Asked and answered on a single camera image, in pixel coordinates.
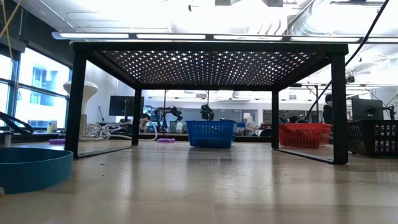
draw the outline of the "white lamp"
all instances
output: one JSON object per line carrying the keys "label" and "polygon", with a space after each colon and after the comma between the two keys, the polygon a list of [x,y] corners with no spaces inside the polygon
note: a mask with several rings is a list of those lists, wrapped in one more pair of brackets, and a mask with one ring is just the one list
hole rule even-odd
{"label": "white lamp", "polygon": [[[63,84],[63,89],[70,95],[70,87],[72,86],[72,82],[66,82]],[[98,91],[98,86],[94,83],[85,82],[83,88],[83,100],[81,101],[81,116],[80,116],[80,135],[86,134],[86,122],[87,122],[87,114],[86,107],[88,100]]]}

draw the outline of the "chair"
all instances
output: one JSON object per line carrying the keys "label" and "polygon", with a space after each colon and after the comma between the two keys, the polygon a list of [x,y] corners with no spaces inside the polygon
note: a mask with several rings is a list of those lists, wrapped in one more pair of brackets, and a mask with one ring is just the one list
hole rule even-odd
{"label": "chair", "polygon": [[304,119],[300,119],[300,120],[296,121],[296,124],[308,124],[308,123],[309,123],[309,121],[306,121]]}
{"label": "chair", "polygon": [[287,123],[284,118],[279,117],[279,124],[285,124]]}
{"label": "chair", "polygon": [[272,136],[272,129],[267,128],[261,131],[260,137],[271,137]]}

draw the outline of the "ceiling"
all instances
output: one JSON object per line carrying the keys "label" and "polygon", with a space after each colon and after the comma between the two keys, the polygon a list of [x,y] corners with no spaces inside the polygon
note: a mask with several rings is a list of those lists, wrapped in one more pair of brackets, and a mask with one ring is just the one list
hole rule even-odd
{"label": "ceiling", "polygon": [[[28,0],[22,7],[60,32],[171,32],[206,34],[282,34],[310,2],[267,7],[263,0],[216,6],[216,0]],[[364,35],[379,6],[332,6],[315,0],[294,23],[294,35]],[[398,0],[391,0],[373,35],[398,34]],[[349,45],[352,54],[358,45]],[[398,45],[365,45],[347,66],[358,83],[390,84],[397,69]],[[328,83],[330,67],[302,80]]]}
{"label": "ceiling", "polygon": [[281,34],[309,0],[267,7],[262,0],[29,0],[22,7],[62,32]]}

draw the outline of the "blue bowl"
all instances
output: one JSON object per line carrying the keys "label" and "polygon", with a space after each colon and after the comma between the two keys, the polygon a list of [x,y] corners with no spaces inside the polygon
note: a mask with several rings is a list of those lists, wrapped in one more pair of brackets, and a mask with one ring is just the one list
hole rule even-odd
{"label": "blue bowl", "polygon": [[72,165],[70,151],[0,148],[0,187],[6,194],[44,189],[67,180]]}

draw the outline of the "red plastic basket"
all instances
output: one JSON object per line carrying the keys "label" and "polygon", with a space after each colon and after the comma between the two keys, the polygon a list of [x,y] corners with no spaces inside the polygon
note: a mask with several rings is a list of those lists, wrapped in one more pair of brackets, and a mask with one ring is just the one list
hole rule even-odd
{"label": "red plastic basket", "polygon": [[280,124],[279,143],[283,146],[318,148],[329,144],[330,124]]}

